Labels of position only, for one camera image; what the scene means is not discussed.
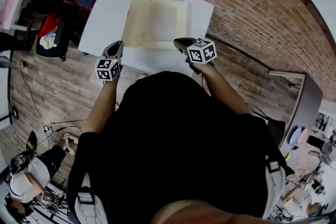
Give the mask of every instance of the backpack strap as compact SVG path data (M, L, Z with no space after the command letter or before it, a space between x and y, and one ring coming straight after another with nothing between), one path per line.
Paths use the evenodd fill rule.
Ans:
M81 192L76 198L75 211L81 224L108 224L100 198L91 192L88 173L85 174Z
M286 182L285 169L279 165L278 161L272 160L266 155L266 184L267 184L267 202L263 219L266 219L271 213L273 207L279 200Z

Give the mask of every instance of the red bag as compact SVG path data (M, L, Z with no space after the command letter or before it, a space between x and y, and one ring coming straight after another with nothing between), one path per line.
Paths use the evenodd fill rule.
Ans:
M64 17L58 17L58 18L55 17L56 17L55 13L51 13L48 15L46 21L44 22L43 26L40 29L40 33L38 34L40 37L44 37L48 35L51 31L55 30L59 22L64 18Z

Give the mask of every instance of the black device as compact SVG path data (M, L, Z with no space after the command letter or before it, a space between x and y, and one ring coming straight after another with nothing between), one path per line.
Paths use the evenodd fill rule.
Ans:
M325 187L318 180L314 179L314 183L312 185L312 188L317 195L326 194Z
M189 67L196 73L196 74L200 74L201 72L193 66L193 63L190 61L190 57L187 53L187 48L195 43L197 43L198 41L200 41L201 39L195 39L192 37L183 37L183 38L175 38L174 39L174 46L176 49L179 50L180 53L187 55L187 58L185 60L185 62L187 62L189 64Z

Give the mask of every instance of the wall socket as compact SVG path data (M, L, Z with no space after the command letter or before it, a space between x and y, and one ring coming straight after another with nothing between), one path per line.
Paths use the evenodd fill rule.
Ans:
M53 133L53 127L52 126L43 126L43 131L46 135L50 136Z

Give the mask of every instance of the white table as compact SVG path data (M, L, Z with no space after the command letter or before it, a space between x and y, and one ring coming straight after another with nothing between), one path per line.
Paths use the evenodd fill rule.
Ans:
M204 38L214 5L204 0L187 2L187 37ZM121 40L131 0L97 0L79 43L79 50L101 56L108 45ZM191 76L193 71L178 50L124 48L122 64L147 73L175 71Z
M28 0L3 0L0 9L0 23L4 29L27 30L27 27L17 24L21 10L26 7L27 3Z

